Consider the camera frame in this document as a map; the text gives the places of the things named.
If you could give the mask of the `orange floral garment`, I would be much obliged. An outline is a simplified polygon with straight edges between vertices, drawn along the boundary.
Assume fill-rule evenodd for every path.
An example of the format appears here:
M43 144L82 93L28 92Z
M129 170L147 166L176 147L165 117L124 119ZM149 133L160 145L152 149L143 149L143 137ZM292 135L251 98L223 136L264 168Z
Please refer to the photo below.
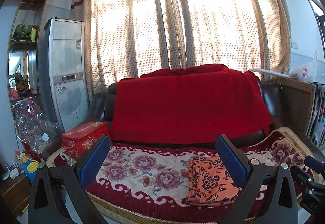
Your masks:
M189 160L188 188L184 202L199 207L233 204L241 193L218 155Z

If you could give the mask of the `wooden side cabinet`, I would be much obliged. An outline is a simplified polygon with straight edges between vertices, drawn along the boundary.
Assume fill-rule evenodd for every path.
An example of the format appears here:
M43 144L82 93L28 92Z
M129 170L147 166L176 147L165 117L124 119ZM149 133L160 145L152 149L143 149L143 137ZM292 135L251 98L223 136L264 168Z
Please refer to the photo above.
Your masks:
M317 148L324 144L324 84L275 77L261 89L276 129L288 127Z

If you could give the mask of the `wooden display shelf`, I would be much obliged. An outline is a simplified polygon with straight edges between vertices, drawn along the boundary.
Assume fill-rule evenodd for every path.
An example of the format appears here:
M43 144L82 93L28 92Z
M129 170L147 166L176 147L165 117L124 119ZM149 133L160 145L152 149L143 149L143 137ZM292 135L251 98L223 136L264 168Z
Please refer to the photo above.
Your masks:
M40 47L42 16L47 0L6 0L14 5L9 23L8 74L9 99L13 92L21 99L31 97L43 107L39 94L37 55Z

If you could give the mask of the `floral plush seat cover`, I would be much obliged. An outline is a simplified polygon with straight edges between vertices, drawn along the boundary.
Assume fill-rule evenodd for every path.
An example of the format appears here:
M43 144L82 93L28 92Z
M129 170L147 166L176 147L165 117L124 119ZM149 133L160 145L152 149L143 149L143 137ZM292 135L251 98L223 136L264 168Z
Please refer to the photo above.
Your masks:
M231 141L248 159L267 166L297 166L315 182L322 180L304 164L312 152L288 127L274 130L251 146L242 138ZM199 207L184 202L189 193L189 160L216 155L214 149L197 146L166 149L112 143L86 192L104 216L119 223L218 223L232 204Z

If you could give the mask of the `red throw blanket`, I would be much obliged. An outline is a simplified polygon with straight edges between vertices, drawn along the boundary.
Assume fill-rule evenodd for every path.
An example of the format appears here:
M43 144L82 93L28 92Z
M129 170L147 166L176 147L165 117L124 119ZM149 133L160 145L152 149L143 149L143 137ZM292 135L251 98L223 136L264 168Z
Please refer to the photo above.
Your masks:
M114 141L199 144L272 124L255 74L208 64L120 80L110 135Z

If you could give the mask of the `white standing air conditioner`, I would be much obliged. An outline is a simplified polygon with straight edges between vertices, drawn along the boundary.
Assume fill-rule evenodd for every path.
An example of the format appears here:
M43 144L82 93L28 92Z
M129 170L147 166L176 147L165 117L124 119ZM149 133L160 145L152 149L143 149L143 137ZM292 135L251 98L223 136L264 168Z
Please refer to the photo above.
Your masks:
M84 22L51 18L37 51L39 92L46 117L62 133L79 125L89 109L84 70Z

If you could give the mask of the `dotted beige curtain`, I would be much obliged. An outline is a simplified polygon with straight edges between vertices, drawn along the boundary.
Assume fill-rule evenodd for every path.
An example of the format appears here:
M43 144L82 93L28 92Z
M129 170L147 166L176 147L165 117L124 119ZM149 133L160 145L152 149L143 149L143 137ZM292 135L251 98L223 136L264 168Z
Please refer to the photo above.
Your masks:
M89 98L123 78L220 63L288 74L286 0L72 0Z

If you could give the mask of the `white plastic bag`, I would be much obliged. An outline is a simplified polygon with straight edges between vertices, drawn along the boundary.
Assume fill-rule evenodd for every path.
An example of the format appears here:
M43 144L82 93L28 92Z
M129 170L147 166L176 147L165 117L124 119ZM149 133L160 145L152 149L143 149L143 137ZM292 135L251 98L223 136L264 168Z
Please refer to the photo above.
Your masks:
M297 66L290 74L289 78L300 82L313 83L317 73L317 51L314 54L313 60L306 64Z

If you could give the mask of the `clear cellophane gift wrap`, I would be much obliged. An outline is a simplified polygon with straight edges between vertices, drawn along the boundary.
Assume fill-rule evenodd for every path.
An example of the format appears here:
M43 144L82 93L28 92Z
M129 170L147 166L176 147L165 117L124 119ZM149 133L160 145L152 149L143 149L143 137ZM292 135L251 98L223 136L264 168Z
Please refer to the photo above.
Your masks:
M60 135L60 125L50 121L32 98L20 100L14 109L18 137L40 155Z

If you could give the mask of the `blue yellow toy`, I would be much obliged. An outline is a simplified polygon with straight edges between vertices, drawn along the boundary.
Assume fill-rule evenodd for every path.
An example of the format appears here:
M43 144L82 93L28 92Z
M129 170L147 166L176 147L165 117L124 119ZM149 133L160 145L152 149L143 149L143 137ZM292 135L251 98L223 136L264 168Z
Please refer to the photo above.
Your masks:
M28 155L22 151L15 151L15 155L18 159L18 164L20 165L22 172L27 176L29 181L33 183L37 174L37 170L39 169L39 161L28 157Z

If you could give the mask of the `white rod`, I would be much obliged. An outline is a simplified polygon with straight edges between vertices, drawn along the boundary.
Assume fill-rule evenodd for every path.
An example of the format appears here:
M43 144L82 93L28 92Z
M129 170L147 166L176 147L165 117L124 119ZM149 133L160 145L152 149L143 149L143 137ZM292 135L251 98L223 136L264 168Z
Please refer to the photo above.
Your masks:
M288 78L289 77L286 74L282 74L282 73L279 73L279 72L274 72L274 71L271 71L271 70L260 69L260 68L251 68L251 69L249 69L249 71L254 72L254 73L278 76L278 77L282 77L282 78Z

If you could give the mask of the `red gift box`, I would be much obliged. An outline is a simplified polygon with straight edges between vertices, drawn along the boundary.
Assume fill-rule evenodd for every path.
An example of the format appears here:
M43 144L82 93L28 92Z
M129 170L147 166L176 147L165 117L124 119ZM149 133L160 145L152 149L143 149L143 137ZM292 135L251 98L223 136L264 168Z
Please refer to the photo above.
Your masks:
M81 157L102 135L108 136L109 130L105 122L87 122L62 134L62 147L73 159Z

